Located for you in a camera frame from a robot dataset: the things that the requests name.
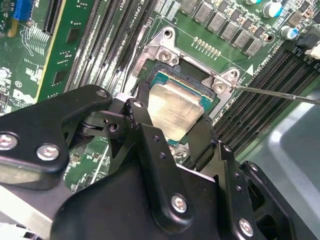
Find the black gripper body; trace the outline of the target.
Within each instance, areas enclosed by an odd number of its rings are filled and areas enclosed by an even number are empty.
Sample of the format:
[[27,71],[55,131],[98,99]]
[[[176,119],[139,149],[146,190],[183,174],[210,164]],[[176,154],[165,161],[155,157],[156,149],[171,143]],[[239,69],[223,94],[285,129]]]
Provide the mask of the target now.
[[53,240],[293,240],[294,215],[257,168],[214,161],[212,178],[177,166],[161,184],[165,205],[139,164],[72,195],[53,221]]

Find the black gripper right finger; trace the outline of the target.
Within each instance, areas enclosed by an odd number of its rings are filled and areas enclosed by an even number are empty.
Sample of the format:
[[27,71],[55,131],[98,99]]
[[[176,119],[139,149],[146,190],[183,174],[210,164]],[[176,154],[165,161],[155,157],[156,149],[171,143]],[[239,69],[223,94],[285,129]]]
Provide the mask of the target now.
[[218,140],[205,115],[189,131],[188,146],[197,170],[215,181],[220,237],[223,240],[258,239],[246,176],[238,168],[233,151]]

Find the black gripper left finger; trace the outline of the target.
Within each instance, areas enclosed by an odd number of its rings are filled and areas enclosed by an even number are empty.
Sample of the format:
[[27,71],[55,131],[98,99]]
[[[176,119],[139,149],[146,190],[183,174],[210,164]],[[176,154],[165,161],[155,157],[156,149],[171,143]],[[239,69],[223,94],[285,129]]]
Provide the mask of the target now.
[[153,126],[144,102],[129,98],[109,111],[112,95],[86,85],[0,118],[0,182],[31,190],[58,185],[69,152],[98,135],[84,131],[93,113],[116,124],[105,136],[135,148],[142,167],[151,212],[160,226],[189,226],[195,210],[163,132]]

